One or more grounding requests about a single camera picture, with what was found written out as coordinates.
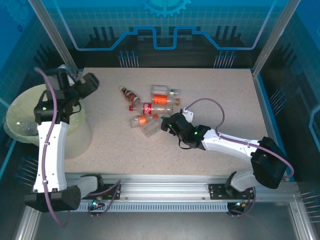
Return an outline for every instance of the red bottle label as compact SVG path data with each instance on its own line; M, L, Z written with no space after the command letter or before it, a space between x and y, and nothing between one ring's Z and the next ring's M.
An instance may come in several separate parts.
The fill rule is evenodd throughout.
M144 103L143 104L143 114L152 114L152 104L151 103Z

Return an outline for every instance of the plastic container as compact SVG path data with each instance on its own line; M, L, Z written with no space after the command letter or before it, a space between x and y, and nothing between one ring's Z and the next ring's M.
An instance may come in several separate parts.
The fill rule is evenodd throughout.
M39 146L34 108L44 90L46 90L44 84L34 86L13 101L3 123L4 131L11 138L21 143ZM66 159L72 159L83 154L92 141L92 132L86 121L86 109L82 102L81 106L82 110L80 112L70 116L64 152ZM78 106L74 107L74 111L77 111L78 108Z
M160 94L167 95L174 98L178 98L180 94L180 90L178 89L170 89L165 85L152 85L151 87L151 95Z
M143 125L146 125L149 123L152 119L157 119L158 115L140 115L140 116L135 116L129 120L130 125L132 128L138 128L142 127Z
M174 98L172 96L155 94L152 96L153 104L162 104L162 105L180 105L180 99Z
M148 138L156 132L159 132L161 130L161 124L163 119L163 116L160 118L152 119L146 125L142 126L141 129L143 134Z
M173 107L172 105L159 105L153 103L140 103L137 106L130 106L130 111L138 111L140 114L143 115L154 115L154 114L161 114L161 115L172 115Z
M141 102L140 98L136 94L134 94L132 91L129 91L124 86L121 86L119 89L120 92L124 94L125 99L127 99L132 106L137 106Z

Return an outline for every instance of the enclosure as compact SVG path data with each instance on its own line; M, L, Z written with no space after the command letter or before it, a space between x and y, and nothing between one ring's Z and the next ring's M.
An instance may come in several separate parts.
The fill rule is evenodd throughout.
M318 239L319 10L317 0L0 0L3 239ZM65 160L67 183L99 173L108 184L121 179L121 191L105 216L91 219L82 200L59 229L49 213L24 204L33 187L28 171L36 171L24 163L37 162L39 148L12 139L2 126L17 96L44 83L34 68L63 64L75 78L93 73L100 81L83 100L92 142ZM228 201L212 200L208 185L225 183L247 163L184 151L166 132L146 138L131 129L137 113L118 89L147 102L152 84L181 90L175 113L199 98L220 102L221 132L269 136L294 176L277 189L257 186L250 215L232 219ZM221 121L208 102L192 110L194 125Z

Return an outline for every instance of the speckled work surface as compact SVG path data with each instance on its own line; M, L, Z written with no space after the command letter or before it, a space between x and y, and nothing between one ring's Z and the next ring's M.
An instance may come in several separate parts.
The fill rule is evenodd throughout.
M235 157L200 149L182 150L178 138L160 131L146 138L139 128L131 128L129 103L119 91L125 86L142 101L151 101L152 84L181 90L181 105L199 98L213 98L225 110L222 133L247 139L267 135L256 90L249 69L197 68L85 68L100 81L99 89L84 100L93 140L81 156L65 160L69 173L229 175L248 165ZM220 109L202 101L191 109L193 125L215 127Z

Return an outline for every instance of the gray floor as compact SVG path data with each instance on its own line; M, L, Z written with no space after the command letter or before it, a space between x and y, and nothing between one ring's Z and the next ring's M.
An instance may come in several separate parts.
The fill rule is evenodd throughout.
M61 220L66 213L59 213ZM257 203L250 216L231 219L226 213L108 213L90 219L72 213L60 228L42 214L35 240L283 240L297 239L286 205Z

